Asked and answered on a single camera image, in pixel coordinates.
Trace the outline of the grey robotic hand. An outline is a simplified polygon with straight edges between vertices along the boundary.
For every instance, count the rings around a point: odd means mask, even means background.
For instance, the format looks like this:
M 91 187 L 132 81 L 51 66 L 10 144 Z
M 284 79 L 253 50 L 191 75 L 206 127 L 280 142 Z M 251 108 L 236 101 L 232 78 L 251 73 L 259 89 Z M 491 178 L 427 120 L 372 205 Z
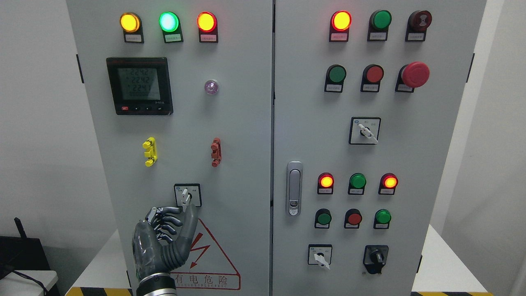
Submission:
M 156 273 L 169 273 L 184 266 L 189 257 L 198 222 L 196 206 L 152 207 L 137 223 L 133 254 L 139 281 Z

